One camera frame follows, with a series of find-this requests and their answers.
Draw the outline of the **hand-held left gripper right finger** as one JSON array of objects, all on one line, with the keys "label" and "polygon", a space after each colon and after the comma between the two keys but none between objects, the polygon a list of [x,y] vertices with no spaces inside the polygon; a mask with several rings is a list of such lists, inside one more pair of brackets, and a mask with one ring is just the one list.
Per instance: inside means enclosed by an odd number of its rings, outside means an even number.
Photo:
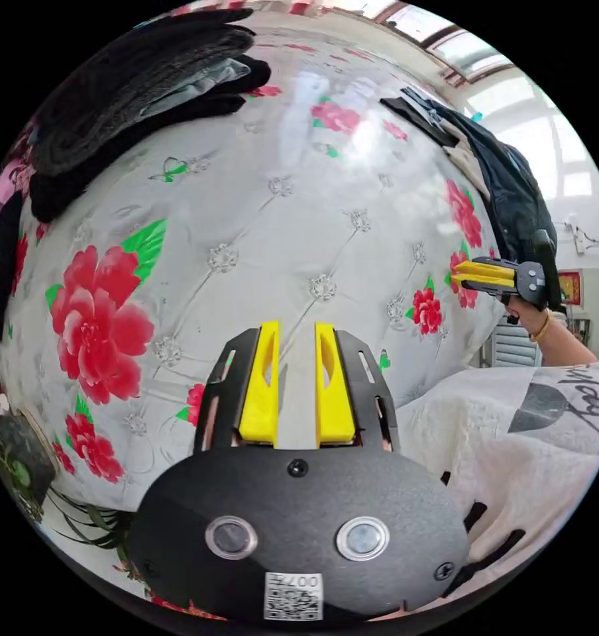
[{"label": "hand-held left gripper right finger", "polygon": [[315,323],[315,421],[319,447],[349,445],[356,425],[341,354],[331,324]]}]

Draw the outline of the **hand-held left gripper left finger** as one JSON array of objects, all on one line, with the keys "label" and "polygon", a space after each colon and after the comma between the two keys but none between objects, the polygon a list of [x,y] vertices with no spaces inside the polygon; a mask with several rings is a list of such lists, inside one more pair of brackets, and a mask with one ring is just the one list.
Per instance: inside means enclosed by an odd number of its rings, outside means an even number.
[{"label": "hand-held left gripper left finger", "polygon": [[280,322],[261,324],[239,423],[242,440],[275,446],[279,414]]}]

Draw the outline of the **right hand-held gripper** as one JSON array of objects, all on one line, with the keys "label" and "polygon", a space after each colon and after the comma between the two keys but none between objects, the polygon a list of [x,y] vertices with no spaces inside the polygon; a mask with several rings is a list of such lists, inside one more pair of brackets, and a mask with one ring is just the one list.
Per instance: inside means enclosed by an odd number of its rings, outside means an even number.
[{"label": "right hand-held gripper", "polygon": [[453,268],[451,281],[467,290],[486,292],[507,304],[515,295],[539,310],[548,307],[548,284],[538,262],[516,263],[490,257],[476,257]]}]

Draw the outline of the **person's right hand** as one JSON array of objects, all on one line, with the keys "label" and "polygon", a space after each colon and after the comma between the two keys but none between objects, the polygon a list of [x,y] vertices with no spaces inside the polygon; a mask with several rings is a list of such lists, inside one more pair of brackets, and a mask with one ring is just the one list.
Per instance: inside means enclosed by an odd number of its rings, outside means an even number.
[{"label": "person's right hand", "polygon": [[548,310],[539,310],[531,303],[512,295],[506,304],[508,317],[517,321],[529,335],[529,338],[538,343],[549,329],[551,316]]}]

